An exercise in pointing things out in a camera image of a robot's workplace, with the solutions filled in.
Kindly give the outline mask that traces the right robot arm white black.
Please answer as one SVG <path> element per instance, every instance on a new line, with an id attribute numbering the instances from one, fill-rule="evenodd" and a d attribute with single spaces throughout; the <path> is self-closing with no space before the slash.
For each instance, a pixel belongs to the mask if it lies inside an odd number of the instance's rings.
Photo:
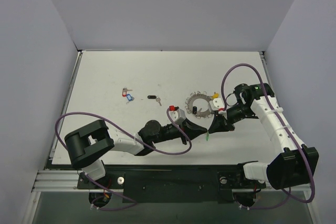
<path id="1" fill-rule="evenodd" d="M 241 120 L 258 119 L 277 155 L 269 164 L 258 161 L 242 163 L 242 169 L 234 175 L 236 184 L 246 187 L 253 180 L 259 180 L 270 183 L 274 189 L 285 189 L 310 183 L 319 159 L 318 151 L 307 147 L 296 136 L 283 115 L 283 109 L 277 105 L 269 84 L 249 86 L 243 83 L 235 87 L 233 94 L 237 103 L 230 108 L 225 108 L 221 98 L 209 102 L 214 118 L 208 132 L 233 131 L 235 123 Z"/>

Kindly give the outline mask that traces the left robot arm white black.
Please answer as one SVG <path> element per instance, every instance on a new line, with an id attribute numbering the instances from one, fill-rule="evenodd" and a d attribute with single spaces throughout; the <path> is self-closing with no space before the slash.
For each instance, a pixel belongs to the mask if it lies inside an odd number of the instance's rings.
<path id="1" fill-rule="evenodd" d="M 134 156 L 146 156 L 153 152 L 155 143 L 180 138 L 183 144 L 205 134 L 207 129 L 186 119 L 181 125 L 162 126 L 156 120 L 150 120 L 133 137 L 125 134 L 110 136 L 103 120 L 96 120 L 65 136 L 71 167 L 87 173 L 89 181 L 96 188 L 104 187 L 108 175 L 101 157 L 108 151 L 129 153 Z"/>

